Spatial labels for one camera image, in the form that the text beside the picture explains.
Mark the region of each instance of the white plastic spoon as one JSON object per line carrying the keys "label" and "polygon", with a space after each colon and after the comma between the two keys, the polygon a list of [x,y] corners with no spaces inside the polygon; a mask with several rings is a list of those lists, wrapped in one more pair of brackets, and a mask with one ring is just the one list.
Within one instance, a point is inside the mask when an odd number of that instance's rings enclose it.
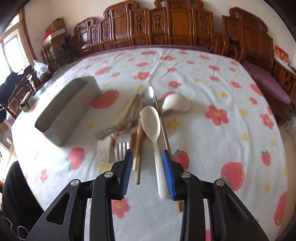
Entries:
{"label": "white plastic spoon", "polygon": [[162,199],[165,199],[168,197],[168,189],[165,182],[165,174],[157,144],[161,129],[159,115],[154,107],[145,106],[141,110],[140,116],[143,130],[153,143],[158,194]]}
{"label": "white plastic spoon", "polygon": [[190,101],[180,94],[170,94],[168,95],[162,105],[162,110],[176,110],[176,111],[182,111],[187,112],[191,109],[191,103]]}

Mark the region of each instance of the fork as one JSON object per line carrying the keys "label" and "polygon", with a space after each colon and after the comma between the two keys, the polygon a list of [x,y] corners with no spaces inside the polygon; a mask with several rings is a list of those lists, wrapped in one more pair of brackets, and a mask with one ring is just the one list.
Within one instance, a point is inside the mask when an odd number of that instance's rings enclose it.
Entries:
{"label": "fork", "polygon": [[130,149],[131,134],[119,135],[115,140],[114,153],[116,161],[123,161],[126,156],[126,151]]}

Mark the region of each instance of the silver screw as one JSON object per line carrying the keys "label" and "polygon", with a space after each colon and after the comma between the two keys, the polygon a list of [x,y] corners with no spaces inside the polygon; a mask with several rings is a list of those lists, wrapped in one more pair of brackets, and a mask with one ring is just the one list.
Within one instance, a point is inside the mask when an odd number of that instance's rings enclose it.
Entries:
{"label": "silver screw", "polygon": [[223,180],[217,180],[216,184],[220,187],[224,186],[225,182]]}
{"label": "silver screw", "polygon": [[182,177],[189,178],[189,177],[191,177],[191,174],[189,172],[184,172],[184,173],[182,173]]}
{"label": "silver screw", "polygon": [[77,180],[77,179],[74,179],[71,181],[72,186],[77,186],[78,184],[79,184],[79,180]]}
{"label": "silver screw", "polygon": [[113,172],[106,172],[104,174],[105,177],[112,177],[113,176]]}

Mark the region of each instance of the white plastic bag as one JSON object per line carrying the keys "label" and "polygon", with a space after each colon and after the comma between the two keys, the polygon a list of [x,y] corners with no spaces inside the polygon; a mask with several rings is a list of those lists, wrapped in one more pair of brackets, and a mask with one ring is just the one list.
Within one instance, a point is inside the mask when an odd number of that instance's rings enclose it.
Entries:
{"label": "white plastic bag", "polygon": [[36,60],[34,62],[34,70],[36,71],[37,78],[42,81],[45,77],[50,75],[49,69],[46,64],[39,63]]}

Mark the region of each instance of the purple seat cushion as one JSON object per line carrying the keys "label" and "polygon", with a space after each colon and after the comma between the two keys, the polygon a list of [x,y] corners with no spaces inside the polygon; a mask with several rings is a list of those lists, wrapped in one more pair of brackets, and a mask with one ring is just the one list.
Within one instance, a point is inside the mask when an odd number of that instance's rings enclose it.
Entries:
{"label": "purple seat cushion", "polygon": [[262,91],[285,104],[290,104],[290,97],[270,73],[247,61],[243,66]]}

